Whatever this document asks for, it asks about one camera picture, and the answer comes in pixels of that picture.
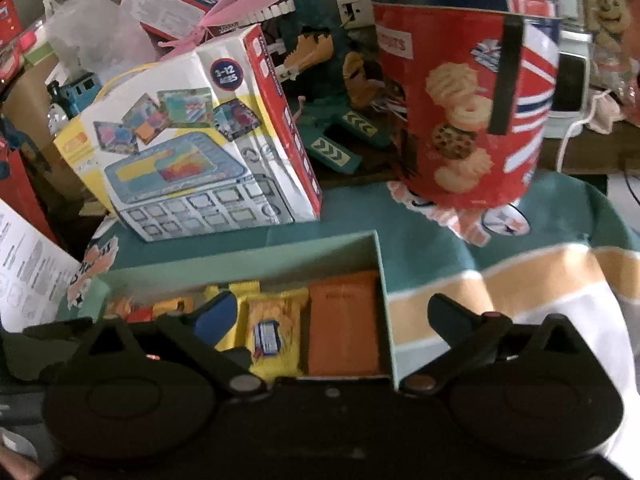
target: white box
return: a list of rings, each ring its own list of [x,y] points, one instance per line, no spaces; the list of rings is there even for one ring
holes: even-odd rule
[[[121,0],[120,6],[149,32],[166,40],[189,35],[218,0]]]

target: orange package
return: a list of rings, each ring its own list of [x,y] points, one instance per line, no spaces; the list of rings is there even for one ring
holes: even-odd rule
[[[310,376],[380,373],[376,295],[378,273],[366,270],[309,286]]]

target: yellow snack wrapper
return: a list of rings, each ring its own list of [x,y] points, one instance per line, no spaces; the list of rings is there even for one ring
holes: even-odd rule
[[[244,335],[246,334],[246,318],[248,312],[247,297],[250,295],[260,294],[260,282],[237,282],[229,283],[229,290],[238,300],[238,320],[231,327],[231,330],[216,345],[216,350],[222,352],[244,345]],[[206,301],[215,298],[220,293],[217,285],[209,285],[204,290],[204,299]]]
[[[302,375],[300,311],[308,298],[306,288],[249,297],[245,346],[252,373],[266,381]]]

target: cardboard box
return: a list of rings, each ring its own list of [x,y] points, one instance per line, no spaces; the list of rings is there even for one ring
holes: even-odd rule
[[[55,144],[146,241],[320,213],[321,191],[259,25],[141,72]]]
[[[69,309],[63,300],[56,320],[91,317],[98,320],[109,300],[133,295],[143,303],[155,298],[192,296],[209,284],[225,284],[258,280],[263,292],[280,292],[334,276],[345,276],[361,270],[382,274],[378,236],[375,232],[316,238],[292,244],[268,246],[253,250],[219,253],[203,258],[190,258],[139,267],[108,270],[92,278],[80,309]],[[380,286],[376,327],[380,355],[380,373],[390,375],[398,386],[400,377],[391,359],[390,323],[386,294]],[[306,372],[309,342],[310,308],[302,311],[301,365]]]
[[[0,108],[16,129],[25,134],[18,139],[20,151],[34,188],[49,209],[87,196],[84,184],[54,146],[47,123],[51,97],[45,79],[57,63],[58,58],[50,56],[26,70],[14,82]]]
[[[120,5],[149,32],[167,40],[188,36],[218,0],[121,0]]]

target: wall outlet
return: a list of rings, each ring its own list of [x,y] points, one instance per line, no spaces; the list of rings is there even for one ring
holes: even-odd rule
[[[360,28],[373,25],[371,0],[336,0],[344,28]]]

